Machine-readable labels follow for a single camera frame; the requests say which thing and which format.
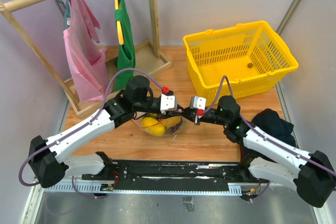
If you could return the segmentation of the dark red grapes bunch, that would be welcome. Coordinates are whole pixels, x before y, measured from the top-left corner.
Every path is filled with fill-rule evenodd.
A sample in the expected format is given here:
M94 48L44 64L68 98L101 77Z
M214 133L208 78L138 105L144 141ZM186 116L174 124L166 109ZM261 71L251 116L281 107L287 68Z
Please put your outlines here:
M167 132L170 135L172 135L173 133L177 132L183 126L183 124L184 124L184 121L182 119L180 119L180 121L176 125L174 125L170 128L167 128Z

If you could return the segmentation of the clear zip top bag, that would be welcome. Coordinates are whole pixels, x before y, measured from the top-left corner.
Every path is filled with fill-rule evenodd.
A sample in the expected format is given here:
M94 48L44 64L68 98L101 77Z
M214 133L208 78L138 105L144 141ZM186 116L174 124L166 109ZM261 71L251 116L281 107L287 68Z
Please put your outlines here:
M187 120L181 116L163 118L163 115L142 113L132 119L132 122L141 130L155 137L176 135L184 130Z

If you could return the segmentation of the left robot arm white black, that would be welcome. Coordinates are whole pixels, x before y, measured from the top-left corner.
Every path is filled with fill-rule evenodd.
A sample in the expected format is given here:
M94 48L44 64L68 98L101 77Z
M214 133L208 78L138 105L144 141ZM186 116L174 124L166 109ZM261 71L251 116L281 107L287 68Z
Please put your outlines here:
M171 117L181 112L173 91L163 87L156 98L145 76L135 76L117 95L100 109L72 128L47 139L40 135L30 142L28 165L38 184L49 188L66 176L73 176L77 167L71 167L70 155L95 137L112 131L132 120L137 112L156 113Z

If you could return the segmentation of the yellow mango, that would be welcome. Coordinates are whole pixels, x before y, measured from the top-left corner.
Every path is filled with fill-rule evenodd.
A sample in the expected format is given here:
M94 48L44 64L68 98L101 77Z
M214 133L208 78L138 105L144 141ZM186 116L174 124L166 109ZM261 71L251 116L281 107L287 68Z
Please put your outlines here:
M166 128L155 118L145 117L141 121L141 127L150 135L162 136Z

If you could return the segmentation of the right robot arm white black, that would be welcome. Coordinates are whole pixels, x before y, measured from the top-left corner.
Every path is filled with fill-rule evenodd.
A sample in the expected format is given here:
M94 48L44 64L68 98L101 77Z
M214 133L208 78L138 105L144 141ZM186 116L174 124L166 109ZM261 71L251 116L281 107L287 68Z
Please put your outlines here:
M335 190L335 171L325 153L310 153L290 146L252 125L240 114L236 100L225 95L217 108L196 108L191 105L182 112L184 118L200 124L217 124L224 127L224 134L233 143L243 145L268 157L256 157L238 168L238 177L244 182L253 178L265 179L286 186L306 203L321 208Z

